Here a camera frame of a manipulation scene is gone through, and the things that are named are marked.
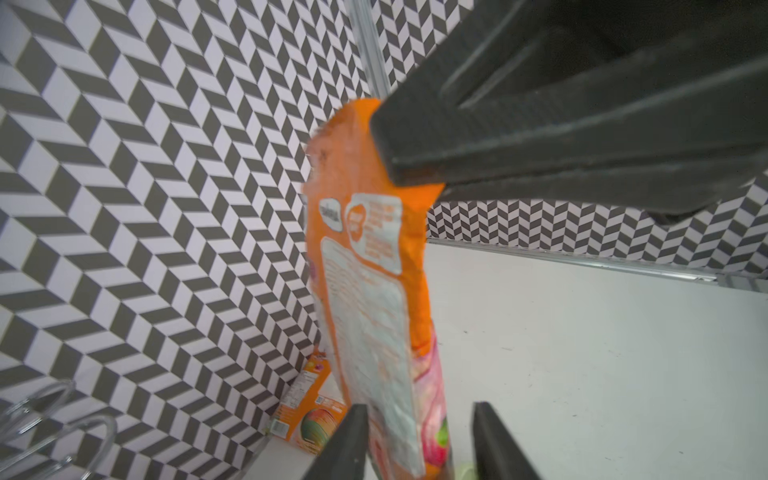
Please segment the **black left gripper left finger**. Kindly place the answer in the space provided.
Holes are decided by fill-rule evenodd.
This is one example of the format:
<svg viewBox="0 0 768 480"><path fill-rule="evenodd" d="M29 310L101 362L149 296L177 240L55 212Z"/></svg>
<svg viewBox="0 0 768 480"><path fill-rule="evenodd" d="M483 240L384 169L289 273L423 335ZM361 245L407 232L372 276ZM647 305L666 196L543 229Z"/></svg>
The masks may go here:
<svg viewBox="0 0 768 480"><path fill-rule="evenodd" d="M302 480L363 480L368 440L367 406L354 404Z"/></svg>

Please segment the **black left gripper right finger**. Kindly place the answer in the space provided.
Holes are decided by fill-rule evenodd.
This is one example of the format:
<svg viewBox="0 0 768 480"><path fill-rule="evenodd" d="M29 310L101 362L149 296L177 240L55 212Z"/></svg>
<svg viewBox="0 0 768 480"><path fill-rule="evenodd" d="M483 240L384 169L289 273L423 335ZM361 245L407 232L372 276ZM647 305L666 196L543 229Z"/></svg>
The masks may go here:
<svg viewBox="0 0 768 480"><path fill-rule="evenodd" d="M541 479L489 402L474 404L472 438L478 479Z"/></svg>

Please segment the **orange candy bag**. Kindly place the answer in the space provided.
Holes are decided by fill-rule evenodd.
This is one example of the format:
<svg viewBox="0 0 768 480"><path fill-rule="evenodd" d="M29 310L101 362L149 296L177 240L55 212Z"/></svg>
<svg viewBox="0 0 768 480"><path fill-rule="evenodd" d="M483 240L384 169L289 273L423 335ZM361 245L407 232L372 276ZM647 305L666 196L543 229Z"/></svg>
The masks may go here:
<svg viewBox="0 0 768 480"><path fill-rule="evenodd" d="M283 395L267 432L312 455L326 446L344 419L347 406L331 363L315 350Z"/></svg>
<svg viewBox="0 0 768 480"><path fill-rule="evenodd" d="M368 411L381 479L453 475L444 382L424 269L442 192L399 187L370 132L376 99L340 108L310 139L304 184L311 291L345 400Z"/></svg>

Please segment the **chrome glass holder stand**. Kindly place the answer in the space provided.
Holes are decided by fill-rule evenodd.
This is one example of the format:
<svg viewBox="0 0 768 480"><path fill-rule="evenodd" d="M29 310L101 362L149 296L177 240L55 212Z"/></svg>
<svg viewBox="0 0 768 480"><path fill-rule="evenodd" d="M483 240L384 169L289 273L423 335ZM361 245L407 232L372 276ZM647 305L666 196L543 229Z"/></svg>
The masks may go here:
<svg viewBox="0 0 768 480"><path fill-rule="evenodd" d="M43 434L24 448L11 449L1 456L3 479L96 479L98 468L116 444L117 421L114 416L92 413L75 420L57 423L54 416L75 397L77 384L72 379L57 380L29 394L1 411L1 443L11 445L26 436ZM102 435L83 453L72 451L58 459L37 465L32 460L76 433L100 430Z"/></svg>

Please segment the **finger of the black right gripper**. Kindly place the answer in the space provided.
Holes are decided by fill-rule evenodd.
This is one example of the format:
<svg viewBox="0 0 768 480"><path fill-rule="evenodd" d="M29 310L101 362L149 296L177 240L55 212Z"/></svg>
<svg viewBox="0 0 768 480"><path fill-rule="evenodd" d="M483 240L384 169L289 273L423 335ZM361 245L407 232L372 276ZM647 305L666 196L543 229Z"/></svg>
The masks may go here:
<svg viewBox="0 0 768 480"><path fill-rule="evenodd" d="M479 1L372 116L399 186L690 215L767 167L763 1Z"/></svg>

